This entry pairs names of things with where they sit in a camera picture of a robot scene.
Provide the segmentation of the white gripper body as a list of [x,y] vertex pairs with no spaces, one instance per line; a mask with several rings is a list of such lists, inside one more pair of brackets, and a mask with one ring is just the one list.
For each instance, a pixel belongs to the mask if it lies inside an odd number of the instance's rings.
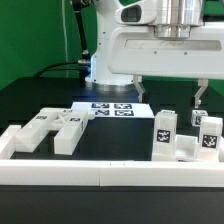
[[224,22],[205,22],[201,3],[133,3],[114,18],[111,72],[224,80]]

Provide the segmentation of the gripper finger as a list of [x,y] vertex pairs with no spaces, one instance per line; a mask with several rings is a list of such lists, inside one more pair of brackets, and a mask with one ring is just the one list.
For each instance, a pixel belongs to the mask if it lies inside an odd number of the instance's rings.
[[194,95],[194,106],[196,108],[198,108],[201,104],[201,96],[203,95],[203,93],[205,92],[205,90],[208,87],[208,83],[209,81],[207,79],[199,79],[198,80],[198,91],[196,92],[196,94]]
[[133,76],[133,83],[138,92],[138,100],[140,103],[147,103],[149,100],[149,94],[145,90],[142,84],[142,77],[139,75]]

